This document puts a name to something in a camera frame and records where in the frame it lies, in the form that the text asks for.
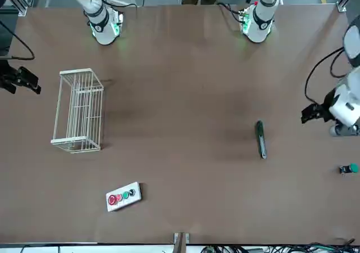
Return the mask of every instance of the white wire basket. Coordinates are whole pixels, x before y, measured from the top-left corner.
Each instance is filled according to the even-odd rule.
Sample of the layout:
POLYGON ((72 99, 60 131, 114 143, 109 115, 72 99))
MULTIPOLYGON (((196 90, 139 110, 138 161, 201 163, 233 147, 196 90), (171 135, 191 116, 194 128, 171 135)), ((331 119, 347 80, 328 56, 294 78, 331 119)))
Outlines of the white wire basket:
POLYGON ((91 69, 61 71, 51 143, 70 153, 99 151, 103 92, 91 69))

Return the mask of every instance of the green marker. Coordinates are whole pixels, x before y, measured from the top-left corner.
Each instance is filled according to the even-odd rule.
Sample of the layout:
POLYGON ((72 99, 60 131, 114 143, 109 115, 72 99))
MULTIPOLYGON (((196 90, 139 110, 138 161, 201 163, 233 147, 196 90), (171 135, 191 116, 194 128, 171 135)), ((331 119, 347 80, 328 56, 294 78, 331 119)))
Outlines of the green marker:
POLYGON ((265 136, 264 136, 264 125, 260 120, 255 125, 255 134, 258 141, 259 153, 263 159, 266 159, 266 147, 265 147, 265 136))

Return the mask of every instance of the small green object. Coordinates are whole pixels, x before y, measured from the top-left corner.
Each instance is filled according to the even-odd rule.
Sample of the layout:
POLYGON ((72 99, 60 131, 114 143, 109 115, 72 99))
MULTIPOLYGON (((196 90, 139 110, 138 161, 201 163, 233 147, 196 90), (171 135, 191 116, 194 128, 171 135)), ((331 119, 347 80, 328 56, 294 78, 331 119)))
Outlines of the small green object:
POLYGON ((358 165, 354 164, 354 163, 351 163, 350 164, 350 170, 353 172, 353 173, 357 173, 359 172, 359 167, 358 165))
POLYGON ((129 197, 129 192, 124 192, 123 193, 123 198, 126 200, 129 197))

